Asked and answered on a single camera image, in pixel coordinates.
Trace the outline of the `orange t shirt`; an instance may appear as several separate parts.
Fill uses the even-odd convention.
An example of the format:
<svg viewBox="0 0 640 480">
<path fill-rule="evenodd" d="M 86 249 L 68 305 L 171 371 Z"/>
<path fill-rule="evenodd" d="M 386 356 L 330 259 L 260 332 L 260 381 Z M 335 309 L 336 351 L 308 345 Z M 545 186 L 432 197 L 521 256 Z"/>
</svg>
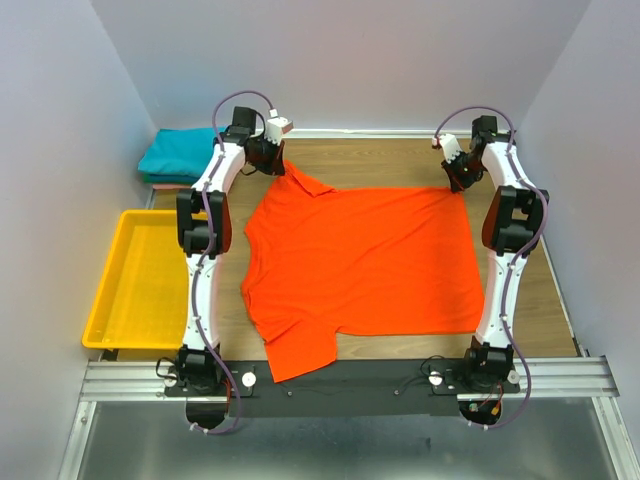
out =
<svg viewBox="0 0 640 480">
<path fill-rule="evenodd" d="M 341 334 L 468 334 L 481 319 L 465 201 L 447 188 L 337 189 L 287 163 L 245 234 L 242 297 L 277 382 L 334 362 Z"/>
</svg>

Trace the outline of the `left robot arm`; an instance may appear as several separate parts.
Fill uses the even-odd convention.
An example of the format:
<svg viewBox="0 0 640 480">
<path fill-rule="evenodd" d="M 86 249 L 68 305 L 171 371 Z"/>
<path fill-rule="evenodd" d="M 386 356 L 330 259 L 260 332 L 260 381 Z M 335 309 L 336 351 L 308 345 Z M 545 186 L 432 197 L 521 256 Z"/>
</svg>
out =
<svg viewBox="0 0 640 480">
<path fill-rule="evenodd" d="M 239 396 L 253 393 L 251 367 L 223 366 L 217 292 L 223 255 L 232 240 L 228 194 L 245 165 L 271 176 L 284 173 L 284 136 L 292 122 L 270 107 L 267 115 L 236 106 L 231 124 L 214 131 L 212 155 L 204 173 L 176 196 L 177 239 L 187 268 L 186 326 L 174 361 L 176 385 L 209 396 L 229 387 Z"/>
</svg>

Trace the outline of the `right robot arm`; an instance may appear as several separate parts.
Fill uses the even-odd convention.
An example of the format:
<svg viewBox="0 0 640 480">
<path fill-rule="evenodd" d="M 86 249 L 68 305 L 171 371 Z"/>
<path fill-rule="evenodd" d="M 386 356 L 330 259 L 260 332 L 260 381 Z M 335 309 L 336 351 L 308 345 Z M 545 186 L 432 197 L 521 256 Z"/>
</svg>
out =
<svg viewBox="0 0 640 480">
<path fill-rule="evenodd" d="M 438 132 L 432 140 L 443 153 L 441 167 L 452 192 L 464 192 L 484 176 L 495 188 L 481 232 L 488 250 L 484 307 L 459 370 L 462 384 L 474 392 L 502 386 L 514 371 L 514 357 L 520 354 L 512 333 L 519 283 L 548 217 L 549 194 L 525 174 L 515 128 L 501 133 L 499 115 L 491 109 L 472 121 L 467 151 L 452 134 Z"/>
</svg>

